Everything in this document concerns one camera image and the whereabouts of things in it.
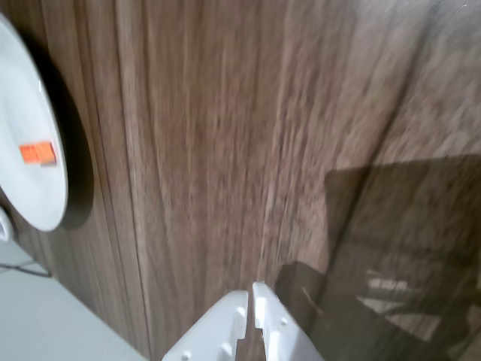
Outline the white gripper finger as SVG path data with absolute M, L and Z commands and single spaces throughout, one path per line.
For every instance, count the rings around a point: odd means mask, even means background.
M 267 284 L 254 282 L 253 298 L 255 327 L 262 331 L 266 360 L 323 360 L 307 334 Z
M 234 361 L 237 342 L 245 339 L 249 294 L 235 290 L 223 296 L 164 355 L 167 361 Z

